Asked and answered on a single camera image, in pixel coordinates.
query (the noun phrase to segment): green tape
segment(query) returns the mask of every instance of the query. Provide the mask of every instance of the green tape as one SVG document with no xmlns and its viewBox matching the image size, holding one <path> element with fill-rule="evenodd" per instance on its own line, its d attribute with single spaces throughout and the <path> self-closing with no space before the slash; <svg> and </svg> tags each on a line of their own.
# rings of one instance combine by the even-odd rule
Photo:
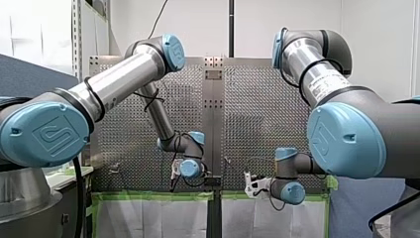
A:
<svg viewBox="0 0 420 238">
<path fill-rule="evenodd" d="M 339 181 L 333 176 L 327 176 L 327 187 L 332 190 L 338 190 Z"/>
<path fill-rule="evenodd" d="M 96 200 L 158 200 L 158 201 L 199 201 L 213 199 L 212 192 L 153 192 L 124 190 L 119 192 L 95 192 Z"/>
<path fill-rule="evenodd" d="M 305 196 L 305 201 L 326 201 L 328 197 L 328 194 L 308 194 Z M 249 198 L 244 191 L 222 191 L 222 199 L 242 200 L 253 198 Z"/>
<path fill-rule="evenodd" d="M 86 207 L 86 217 L 92 214 L 92 206 Z"/>
<path fill-rule="evenodd" d="M 198 201 L 213 199 L 212 192 L 155 192 L 155 191 L 133 191 L 123 190 L 118 192 L 93 192 L 92 193 L 92 219 L 93 219 L 93 237 L 96 237 L 97 217 L 101 209 L 102 202 L 106 200 L 155 200 L 155 201 Z M 244 191 L 222 191 L 222 199 L 240 200 L 249 198 Z M 330 196 L 329 194 L 309 194 L 305 201 L 325 202 L 325 238 L 329 237 L 329 212 Z"/>
<path fill-rule="evenodd" d="M 324 221 L 325 238 L 330 237 L 330 196 L 325 200 L 325 221 Z"/>
<path fill-rule="evenodd" d="M 99 200 L 92 199 L 91 209 L 92 209 L 92 229 L 93 229 L 92 236 L 93 238 L 96 238 L 96 225 L 97 225 L 96 222 L 98 220 L 98 212 L 99 212 L 100 205 L 101 203 L 99 202 Z"/>
</svg>

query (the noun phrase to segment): metal frame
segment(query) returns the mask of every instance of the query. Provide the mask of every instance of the metal frame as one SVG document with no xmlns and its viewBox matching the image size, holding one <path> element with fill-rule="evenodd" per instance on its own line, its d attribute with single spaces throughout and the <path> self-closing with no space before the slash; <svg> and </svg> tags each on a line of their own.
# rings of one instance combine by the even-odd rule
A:
<svg viewBox="0 0 420 238">
<path fill-rule="evenodd" d="M 71 2 L 71 41 L 74 76 L 79 82 L 82 78 L 82 42 L 81 42 L 81 4 L 83 0 Z"/>
</svg>

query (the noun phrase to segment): black cable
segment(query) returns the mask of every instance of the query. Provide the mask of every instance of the black cable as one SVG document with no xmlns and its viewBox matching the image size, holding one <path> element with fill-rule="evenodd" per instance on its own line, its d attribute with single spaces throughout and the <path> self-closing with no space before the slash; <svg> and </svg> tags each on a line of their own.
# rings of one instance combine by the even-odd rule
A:
<svg viewBox="0 0 420 238">
<path fill-rule="evenodd" d="M 380 217 L 382 217 L 382 216 L 384 216 L 384 215 L 386 215 L 386 214 L 388 214 L 388 213 L 390 213 L 390 212 L 392 212 L 392 211 L 394 211 L 394 210 L 396 210 L 396 209 L 398 209 L 398 208 L 400 208 L 400 207 L 402 207 L 402 206 L 404 206 L 404 205 L 406 205 L 406 204 L 414 201 L 419 196 L 420 196 L 420 192 L 417 192 L 414 195 L 412 195 L 412 196 L 410 196 L 410 197 L 408 197 L 408 198 L 406 198 L 406 199 L 404 199 L 402 201 L 399 201 L 396 204 L 394 204 L 394 205 L 392 205 L 392 206 L 384 209 L 384 211 L 378 213 L 377 215 L 375 215 L 373 218 L 371 218 L 368 221 L 368 224 L 367 224 L 368 225 L 368 228 L 371 231 L 373 231 L 373 224 L 377 221 L 377 219 L 379 219 Z"/>
<path fill-rule="evenodd" d="M 279 54 L 279 70 L 280 70 L 280 75 L 283 78 L 283 80 L 289 84 L 292 87 L 298 88 L 299 85 L 291 82 L 289 79 L 287 79 L 287 76 L 284 74 L 284 70 L 283 70 L 283 43 L 284 43 L 284 38 L 286 36 L 287 33 L 287 28 L 283 28 L 281 29 L 281 36 L 280 36 L 280 54 Z"/>
<path fill-rule="evenodd" d="M 303 71 L 302 71 L 302 73 L 300 74 L 300 77 L 299 77 L 299 94 L 300 94 L 300 97 L 302 98 L 302 100 L 307 104 L 307 105 L 310 105 L 309 104 L 309 102 L 308 102 L 308 100 L 306 99 L 306 97 L 305 97 L 305 95 L 304 95 L 304 93 L 303 93 L 303 78 L 305 77 L 305 75 L 306 75 L 306 73 L 313 67 L 313 66 L 315 66 L 315 65 L 317 65 L 318 63 L 321 63 L 321 62 L 329 62 L 329 63 L 334 63 L 334 64 L 336 64 L 337 65 L 337 67 L 339 67 L 340 68 L 340 73 L 341 74 L 343 74 L 344 73 L 344 69 L 343 69 L 343 66 L 338 62 L 338 61 L 336 61 L 335 59 L 319 59 L 319 60 L 316 60 L 316 61 L 313 61 L 313 62 L 311 62 L 311 63 L 309 63 L 306 67 L 305 67 L 305 69 L 303 69 Z"/>
<path fill-rule="evenodd" d="M 167 0 L 165 0 L 163 5 L 161 6 L 160 12 L 157 15 L 157 19 L 155 20 L 154 27 L 152 28 L 151 34 L 148 36 L 148 39 L 150 39 L 152 35 L 154 34 L 155 28 L 157 27 L 157 24 L 158 24 L 158 20 L 160 19 L 161 13 L 163 12 L 164 7 L 166 6 L 166 3 L 167 3 Z"/>
<path fill-rule="evenodd" d="M 276 211 L 282 211 L 284 209 L 284 206 L 286 205 L 285 202 L 283 202 L 283 205 L 281 206 L 281 208 L 278 208 L 274 205 L 274 202 L 272 201 L 272 181 L 274 179 L 275 176 L 271 177 L 271 180 L 269 181 L 269 193 L 268 193 L 268 199 L 269 199 L 269 203 L 271 203 L 272 208 L 274 208 L 274 210 Z"/>
<path fill-rule="evenodd" d="M 178 184 L 178 182 L 179 182 L 179 178 L 180 178 L 180 176 L 178 176 L 178 177 L 176 177 L 176 179 L 173 179 L 171 182 L 170 182 L 170 192 L 174 192 L 175 191 L 175 189 L 176 189 L 176 185 Z"/>
<path fill-rule="evenodd" d="M 320 179 L 320 180 L 324 180 L 324 179 L 326 179 L 327 178 L 327 174 L 324 174 L 322 177 L 319 177 L 318 175 L 316 175 L 315 173 L 314 173 L 314 158 L 312 157 L 312 155 L 311 154 L 309 154 L 309 153 L 304 153 L 304 152 L 299 152 L 299 153 L 297 153 L 298 155 L 300 154 L 300 155 L 305 155 L 305 156 L 307 156 L 307 157 L 309 157 L 309 161 L 311 162 L 311 168 L 309 169 L 309 174 L 310 175 L 312 175 L 312 176 L 314 176 L 316 179 Z"/>
<path fill-rule="evenodd" d="M 77 218 L 74 238 L 81 237 L 81 230 L 84 219 L 84 184 L 81 175 L 81 166 L 78 158 L 73 159 L 74 171 L 76 173 L 76 189 L 77 189 Z"/>
<path fill-rule="evenodd" d="M 147 112 L 147 111 L 148 111 L 149 106 L 151 106 L 151 105 L 152 105 L 152 103 L 153 103 L 155 100 L 159 100 L 159 101 L 161 101 L 161 102 L 164 102 L 164 99 L 163 99 L 163 98 L 158 97 L 158 88 L 157 88 L 157 90 L 155 91 L 155 93 L 154 93 L 154 95 L 153 95 L 153 96 L 146 96 L 146 95 L 140 94 L 140 93 L 138 93 L 138 92 L 133 92 L 133 94 L 138 95 L 138 96 L 140 96 L 140 97 L 144 97 L 144 98 L 146 98 L 146 99 L 149 99 L 149 100 L 150 100 L 150 101 L 148 102 L 148 104 L 146 104 L 146 106 L 145 106 L 145 109 L 144 109 L 144 111 L 145 111 L 145 112 Z"/>
</svg>

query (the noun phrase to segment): pegboard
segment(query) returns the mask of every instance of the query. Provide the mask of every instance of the pegboard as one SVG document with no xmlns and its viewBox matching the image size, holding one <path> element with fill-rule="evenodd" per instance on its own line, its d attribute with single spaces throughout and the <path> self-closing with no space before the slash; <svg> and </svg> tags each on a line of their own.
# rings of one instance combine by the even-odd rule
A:
<svg viewBox="0 0 420 238">
<path fill-rule="evenodd" d="M 309 151 L 310 109 L 270 64 L 269 59 L 225 59 L 224 189 L 244 189 L 247 161 L 252 174 L 271 177 L 278 147 Z M 308 193 L 325 192 L 323 180 L 312 175 L 299 179 Z"/>
<path fill-rule="evenodd" d="M 204 120 L 207 123 L 203 125 L 203 108 L 209 110 L 211 105 L 203 100 L 203 91 L 209 90 L 203 88 L 203 85 L 209 85 L 205 83 L 209 73 L 207 59 L 188 59 L 182 71 L 168 74 L 157 82 L 157 87 L 159 96 L 165 99 L 163 105 L 175 130 L 206 131 L 204 126 L 220 130 L 218 137 L 211 138 L 220 143 L 220 147 L 213 146 L 220 148 L 220 152 L 212 155 L 220 157 L 213 160 L 221 161 L 219 171 L 223 189 L 244 189 L 246 161 L 253 174 L 271 176 L 277 147 L 308 151 L 305 131 L 309 108 L 302 102 L 297 89 L 284 83 L 277 70 L 271 68 L 269 59 L 219 59 L 223 61 L 218 65 L 222 77 L 215 79 L 211 90 L 214 95 L 223 97 L 218 100 L 219 107 L 214 108 L 214 116 L 221 117 L 218 121 L 222 123 Z M 92 57 L 91 74 L 120 60 Z M 157 148 L 158 135 L 144 106 L 140 97 L 132 95 L 102 121 L 101 130 L 97 132 L 97 148 L 91 149 L 100 153 L 103 160 L 103 167 L 97 170 L 93 180 L 95 190 L 169 190 L 173 153 Z M 257 158 L 272 159 L 272 162 Z M 119 172 L 110 173 L 110 168 L 117 164 L 120 165 Z M 323 180 L 308 175 L 300 176 L 300 181 L 308 193 L 325 192 Z M 183 182 L 177 188 L 194 190 Z"/>
<path fill-rule="evenodd" d="M 90 74 L 95 75 L 121 60 L 119 57 L 92 57 Z M 180 132 L 202 131 L 203 69 L 194 59 L 188 62 L 182 71 L 170 73 L 156 82 L 158 97 L 165 99 L 163 105 L 172 126 Z M 144 111 L 145 106 L 141 97 L 131 95 L 102 120 L 96 136 L 98 148 L 91 147 L 92 153 L 100 153 L 103 161 L 102 167 L 95 172 L 95 190 L 170 189 L 173 153 L 158 149 L 158 134 L 148 113 Z M 197 189 L 189 188 L 182 180 L 176 187 L 178 191 Z"/>
</svg>

